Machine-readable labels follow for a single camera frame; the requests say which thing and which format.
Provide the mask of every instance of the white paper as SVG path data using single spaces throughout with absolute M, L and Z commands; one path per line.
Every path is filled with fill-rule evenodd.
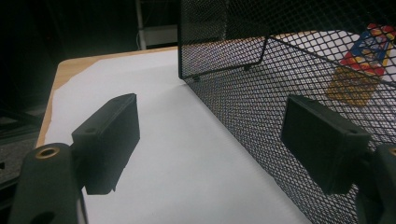
M 54 94 L 46 144 L 71 144 L 78 125 L 129 92 L 141 138 L 116 192 L 84 192 L 91 223 L 309 223 L 178 79 L 175 50 L 102 60 L 71 78 Z

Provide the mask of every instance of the wooden table edge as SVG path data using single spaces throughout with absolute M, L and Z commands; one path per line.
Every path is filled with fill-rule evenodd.
M 107 54 L 107 55 L 99 55 L 92 56 L 86 58 L 76 58 L 76 59 L 68 59 L 61 63 L 59 63 L 55 79 L 53 80 L 52 88 L 49 95 L 49 100 L 47 104 L 46 113 L 44 115 L 43 123 L 41 124 L 40 133 L 38 135 L 36 147 L 41 147 L 44 145 L 45 137 L 47 131 L 50 126 L 51 117 L 52 117 L 52 100 L 53 94 L 56 90 L 62 87 L 67 81 L 70 80 L 71 77 L 79 74 L 84 71 L 94 63 L 103 60 L 103 59 L 111 59 L 111 58 L 119 58 L 125 56 L 139 55 L 139 54 L 147 54 L 147 53 L 155 53 L 155 52 L 163 52 L 168 50 L 174 50 L 177 47 L 163 48 L 163 49 L 147 49 L 147 50 L 139 50 L 132 52 L 124 52 L 124 53 L 116 53 L 116 54 Z

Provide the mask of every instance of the metal mesh panel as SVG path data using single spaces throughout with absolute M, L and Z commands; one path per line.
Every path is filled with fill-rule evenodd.
M 354 223 L 357 189 L 324 195 L 280 141 L 286 99 L 319 100 L 371 133 L 372 150 L 395 144 L 393 43 L 382 76 L 340 63 L 369 23 L 395 19 L 386 1 L 183 0 L 179 75 L 313 223 Z

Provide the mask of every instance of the black mesh basket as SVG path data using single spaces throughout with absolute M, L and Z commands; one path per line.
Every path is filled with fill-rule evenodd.
M 390 1 L 182 0 L 179 76 L 308 219 L 354 223 L 357 188 L 324 195 L 280 141 L 285 106 L 289 94 L 318 100 L 370 133 L 371 150 L 396 144 L 395 25 Z M 374 29 L 385 55 L 348 63 Z

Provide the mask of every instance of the dark background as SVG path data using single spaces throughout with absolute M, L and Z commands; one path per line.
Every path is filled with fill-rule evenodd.
M 142 10 L 146 26 L 177 23 L 174 0 L 142 1 Z M 137 50 L 134 0 L 1 1 L 0 21 L 6 109 L 45 105 L 63 60 Z

